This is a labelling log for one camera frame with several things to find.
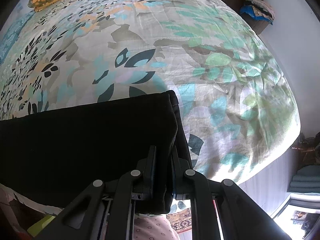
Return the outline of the pink floral clothing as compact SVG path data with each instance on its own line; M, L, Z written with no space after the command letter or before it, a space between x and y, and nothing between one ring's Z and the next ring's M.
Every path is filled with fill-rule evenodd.
M135 215L133 239L136 240L178 240L178 233L163 215Z

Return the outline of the pile of clothes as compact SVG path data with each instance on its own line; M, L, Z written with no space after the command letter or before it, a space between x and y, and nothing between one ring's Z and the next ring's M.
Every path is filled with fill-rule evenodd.
M245 0L240 8L240 14L247 14L253 20L266 21L271 25L275 19L274 9L262 0Z

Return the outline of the black pants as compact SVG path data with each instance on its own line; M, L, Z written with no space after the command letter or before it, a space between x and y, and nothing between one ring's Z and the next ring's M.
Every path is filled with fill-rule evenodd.
M1 184L64 208L93 181L119 179L154 150L148 213L167 213L173 148L190 159L172 90L33 113L1 121Z

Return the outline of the teal patterned blanket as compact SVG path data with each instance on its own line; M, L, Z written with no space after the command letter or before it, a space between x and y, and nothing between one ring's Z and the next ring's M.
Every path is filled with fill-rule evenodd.
M15 20L8 28L7 32L1 40L1 64L4 62L8 52L19 37L19 34L25 24L32 18L34 12L31 11Z

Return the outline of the red patterned rug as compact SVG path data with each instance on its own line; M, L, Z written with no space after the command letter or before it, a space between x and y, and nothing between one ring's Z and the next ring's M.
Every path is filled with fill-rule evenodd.
M177 233L183 233L185 231L191 230L192 228L192 218L190 209L185 209L177 213L167 214L166 218L170 222L171 227Z

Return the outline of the stack of teal towels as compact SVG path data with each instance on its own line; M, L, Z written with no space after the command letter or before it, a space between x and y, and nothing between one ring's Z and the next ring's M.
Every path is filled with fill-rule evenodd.
M309 165L301 168L292 177L288 192L319 194L319 165Z

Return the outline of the floral leaf-print bedsheet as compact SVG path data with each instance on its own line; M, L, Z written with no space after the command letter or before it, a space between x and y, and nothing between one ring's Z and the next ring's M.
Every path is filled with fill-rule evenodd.
M221 0L59 0L34 12L1 64L1 121L173 90L191 163L243 183L297 139L276 59ZM12 200L55 214L1 184Z

